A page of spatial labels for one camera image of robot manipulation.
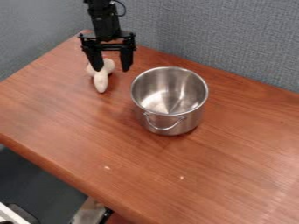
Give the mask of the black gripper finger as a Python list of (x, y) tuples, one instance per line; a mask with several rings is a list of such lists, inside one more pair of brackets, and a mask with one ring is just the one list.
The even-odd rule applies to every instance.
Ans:
[(90, 64), (93, 70), (98, 72), (104, 66), (104, 60), (102, 60), (100, 50), (93, 46), (84, 46), (82, 52), (86, 55), (88, 62)]
[(120, 49), (120, 63), (121, 63), (121, 69), (124, 72), (129, 70), (129, 67), (133, 64), (133, 47), (122, 47)]

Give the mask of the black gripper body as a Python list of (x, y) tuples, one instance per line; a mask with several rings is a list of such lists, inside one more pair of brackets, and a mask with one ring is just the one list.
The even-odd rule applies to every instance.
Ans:
[(78, 35), (81, 48), (89, 51), (120, 51), (136, 49), (136, 35), (130, 31), (122, 31), (118, 18), (126, 13), (117, 12), (117, 4), (126, 7), (118, 0), (82, 0), (88, 6), (88, 15), (93, 27), (93, 35)]

